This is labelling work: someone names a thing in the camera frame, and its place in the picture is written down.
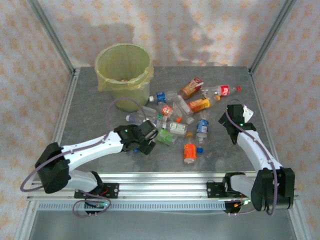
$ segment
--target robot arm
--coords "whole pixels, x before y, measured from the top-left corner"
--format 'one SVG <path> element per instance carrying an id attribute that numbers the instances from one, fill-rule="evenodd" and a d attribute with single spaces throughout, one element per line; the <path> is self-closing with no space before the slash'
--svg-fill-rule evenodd
<path id="1" fill-rule="evenodd" d="M 51 194 L 63 188 L 72 188 L 93 195 L 101 194 L 105 186 L 96 172 L 75 169 L 102 156 L 134 149 L 148 155 L 156 145 L 152 140 L 157 134 L 158 130 L 147 120 L 140 126 L 119 126 L 107 137 L 104 135 L 75 145 L 59 146 L 56 142 L 49 144 L 35 167 L 54 156 L 62 156 L 38 171 L 44 191 Z"/>
<path id="2" fill-rule="evenodd" d="M 247 123 L 244 117 L 244 108 L 241 104 L 227 106 L 230 119 L 248 134 L 241 132 L 235 127 L 224 114 L 219 123 L 227 130 L 233 144 L 238 145 L 244 150 L 251 161 L 257 176 L 255 179 L 249 178 L 241 173 L 227 173 L 225 182 L 228 190 L 240 192 L 249 198 L 257 211 L 267 210 L 272 207 L 274 199 L 274 175 L 270 162 L 276 169 L 277 204 L 276 208 L 292 208 L 294 200 L 295 174 L 291 168 L 283 166 L 274 159 L 268 149 L 259 138 L 258 132 L 252 123 Z"/>

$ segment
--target blue bottle cap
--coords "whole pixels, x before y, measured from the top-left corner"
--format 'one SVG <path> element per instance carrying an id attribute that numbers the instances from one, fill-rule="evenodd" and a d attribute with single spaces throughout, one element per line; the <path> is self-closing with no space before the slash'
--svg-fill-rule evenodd
<path id="1" fill-rule="evenodd" d="M 198 154 L 202 154 L 202 153 L 204 152 L 204 149 L 203 149 L 202 147 L 197 147 L 197 148 L 196 148 L 196 152 L 197 152 Z"/>

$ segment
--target wall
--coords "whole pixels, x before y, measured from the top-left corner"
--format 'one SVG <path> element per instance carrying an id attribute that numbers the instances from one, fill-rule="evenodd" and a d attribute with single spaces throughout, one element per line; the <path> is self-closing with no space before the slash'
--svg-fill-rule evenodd
<path id="1" fill-rule="evenodd" d="M 296 1 L 254 81 L 279 159 L 292 167 L 320 239 L 320 5 Z"/>
<path id="2" fill-rule="evenodd" d="M 250 66 L 285 0 L 40 0 L 74 66 L 134 43 L 155 66 Z"/>
<path id="3" fill-rule="evenodd" d="M 19 190 L 51 141 L 70 76 L 26 0 L 0 1 L 0 239 L 13 239 Z"/>

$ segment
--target trash bin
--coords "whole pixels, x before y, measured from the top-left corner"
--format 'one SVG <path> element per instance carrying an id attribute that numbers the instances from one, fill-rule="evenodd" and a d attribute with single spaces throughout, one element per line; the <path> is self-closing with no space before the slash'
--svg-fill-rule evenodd
<path id="1" fill-rule="evenodd" d="M 142 106 L 147 104 L 154 68 L 142 47 L 129 43 L 110 46 L 99 53 L 94 69 L 98 91 L 110 91 L 113 99 L 130 97 Z M 129 100 L 121 100 L 116 106 L 128 112 L 138 110 Z"/>

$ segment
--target plastic bottle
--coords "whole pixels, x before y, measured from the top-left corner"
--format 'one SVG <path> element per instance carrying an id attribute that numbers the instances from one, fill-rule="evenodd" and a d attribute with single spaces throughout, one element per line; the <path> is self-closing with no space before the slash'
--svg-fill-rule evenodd
<path id="1" fill-rule="evenodd" d="M 161 122 L 163 120 L 162 114 L 158 114 L 157 116 L 150 116 L 148 119 L 153 123 L 157 124 L 157 122 Z M 125 117 L 125 120 L 131 124 L 140 125 L 144 122 L 145 117 L 140 114 L 131 114 Z"/>
<path id="2" fill-rule="evenodd" d="M 170 133 L 173 134 L 186 135 L 188 125 L 175 121 L 169 121 L 163 122 L 162 128 L 168 130 Z"/>
<path id="3" fill-rule="evenodd" d="M 209 122 L 207 119 L 208 115 L 207 115 L 207 110 L 203 110 L 200 113 L 200 120 L 198 122 L 198 125 L 196 127 L 196 136 L 198 138 L 206 138 L 208 136 L 208 128 L 209 128 Z"/>
<path id="4" fill-rule="evenodd" d="M 192 115 L 194 114 L 194 112 L 190 109 L 190 107 L 185 102 L 182 96 L 177 95 L 173 98 L 173 109 L 177 112 L 178 116 L 179 116 L 179 113 L 182 113 L 188 125 L 193 123 L 194 118 L 192 117 Z"/>
<path id="5" fill-rule="evenodd" d="M 197 150 L 194 139 L 194 134 L 190 131 L 186 133 L 186 139 L 183 149 L 183 161 L 186 164 L 192 164 L 197 159 Z"/>
<path id="6" fill-rule="evenodd" d="M 181 122 L 182 118 L 177 114 L 176 111 L 173 110 L 172 107 L 169 105 L 165 104 L 163 101 L 160 101 L 157 109 L 164 115 L 167 116 L 167 118 L 174 120 L 178 123 Z"/>
<path id="7" fill-rule="evenodd" d="M 157 104 L 159 102 L 167 103 L 167 102 L 171 102 L 172 99 L 177 95 L 178 94 L 176 91 L 160 91 L 160 92 L 157 92 L 155 95 L 150 96 L 149 101 L 156 102 Z"/>
<path id="8" fill-rule="evenodd" d="M 232 87 L 229 85 L 218 85 L 211 87 L 203 87 L 201 93 L 203 96 L 217 94 L 219 96 L 227 96 L 241 91 L 241 86 Z"/>
<path id="9" fill-rule="evenodd" d="M 169 132 L 166 129 L 161 128 L 159 130 L 159 133 L 158 133 L 156 139 L 159 142 L 167 144 L 167 145 L 170 146 L 170 145 L 173 145 L 176 142 L 176 140 L 178 139 L 178 135 L 176 135 L 176 134 L 174 134 L 172 132 Z"/>
<path id="10" fill-rule="evenodd" d="M 192 79 L 184 88 L 182 88 L 179 92 L 179 94 L 184 98 L 188 99 L 193 94 L 198 92 L 201 88 L 201 86 L 204 84 L 204 81 L 202 81 L 201 78 L 195 77 Z"/>
<path id="11" fill-rule="evenodd" d="M 202 154 L 205 148 L 205 138 L 197 137 L 196 138 L 196 153 Z"/>
<path id="12" fill-rule="evenodd" d="M 207 95 L 198 100 L 188 102 L 188 106 L 194 113 L 196 113 L 201 111 L 202 109 L 210 108 L 211 106 L 215 105 L 215 103 L 219 100 L 219 95 Z"/>
<path id="13" fill-rule="evenodd" d="M 144 113 L 145 113 L 145 115 L 146 115 L 147 117 L 155 117 L 155 116 L 158 115 L 157 110 L 155 110 L 155 109 L 153 109 L 153 108 L 150 108 L 150 107 L 147 107 L 147 106 L 143 106 L 142 108 L 143 108 Z M 140 108 L 138 109 L 137 113 L 138 113 L 139 115 L 142 115 L 142 116 L 144 115 L 144 114 L 142 113 L 142 111 L 140 110 Z"/>

